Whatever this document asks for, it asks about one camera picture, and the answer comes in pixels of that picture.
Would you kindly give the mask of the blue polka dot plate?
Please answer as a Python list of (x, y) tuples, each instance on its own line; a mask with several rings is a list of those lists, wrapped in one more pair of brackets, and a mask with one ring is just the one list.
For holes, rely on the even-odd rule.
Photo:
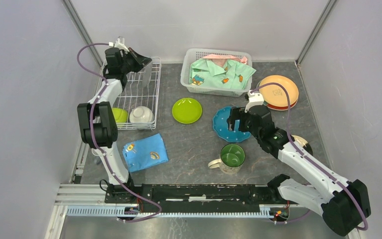
[(239, 131), (240, 121), (235, 121), (235, 130), (229, 131), (227, 119), (230, 116), (231, 106), (223, 107), (216, 112), (213, 117), (213, 130), (217, 136), (226, 142), (236, 143), (243, 142), (251, 137), (249, 132)]

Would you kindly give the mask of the lime green plate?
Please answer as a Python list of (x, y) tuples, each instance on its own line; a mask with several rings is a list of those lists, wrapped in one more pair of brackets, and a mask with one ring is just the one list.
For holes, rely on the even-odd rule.
[(201, 104), (194, 98), (181, 98), (172, 107), (173, 118), (182, 124), (196, 122), (202, 113)]

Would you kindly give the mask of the white round bowl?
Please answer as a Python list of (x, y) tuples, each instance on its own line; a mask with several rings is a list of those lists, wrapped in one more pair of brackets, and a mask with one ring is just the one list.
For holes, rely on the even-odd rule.
[(144, 126), (145, 123), (152, 123), (154, 121), (154, 113), (152, 110), (145, 106), (138, 106), (131, 110), (129, 114), (129, 122)]

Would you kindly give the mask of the lime green bowl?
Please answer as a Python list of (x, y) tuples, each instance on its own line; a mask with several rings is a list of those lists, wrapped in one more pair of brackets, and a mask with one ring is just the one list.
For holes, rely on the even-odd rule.
[(116, 123), (126, 123), (128, 120), (128, 112), (121, 108), (112, 108), (112, 112)]

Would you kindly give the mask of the white square bowl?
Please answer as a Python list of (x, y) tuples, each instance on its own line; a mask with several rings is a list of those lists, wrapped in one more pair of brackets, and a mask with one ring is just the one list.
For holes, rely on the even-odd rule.
[(101, 152), (98, 149), (94, 149), (94, 148), (91, 149), (91, 153), (96, 157), (100, 157), (100, 154), (101, 154)]

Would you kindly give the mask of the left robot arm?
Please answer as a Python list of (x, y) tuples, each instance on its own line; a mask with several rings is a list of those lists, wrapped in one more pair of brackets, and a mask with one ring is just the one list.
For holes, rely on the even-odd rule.
[(82, 141), (100, 157), (108, 180), (106, 200), (109, 203), (121, 199), (124, 203), (145, 201), (135, 189), (129, 170), (124, 166), (117, 146), (118, 126), (112, 110), (115, 99), (127, 84), (127, 75), (137, 73), (152, 62), (132, 48), (109, 46), (105, 50), (106, 66), (100, 77), (101, 87), (87, 103), (77, 106)]

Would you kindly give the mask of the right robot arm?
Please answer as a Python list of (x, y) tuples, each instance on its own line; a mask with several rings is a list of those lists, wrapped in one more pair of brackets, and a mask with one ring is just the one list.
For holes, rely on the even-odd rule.
[(273, 203), (298, 203), (322, 217), (336, 234), (346, 236), (354, 229), (366, 231), (371, 215), (368, 188), (361, 180), (350, 181), (326, 167), (297, 144), (287, 131), (275, 126), (266, 106), (232, 107), (229, 130), (240, 122), (239, 131), (249, 132), (266, 153), (290, 166), (309, 185), (280, 174), (269, 182), (267, 197)]

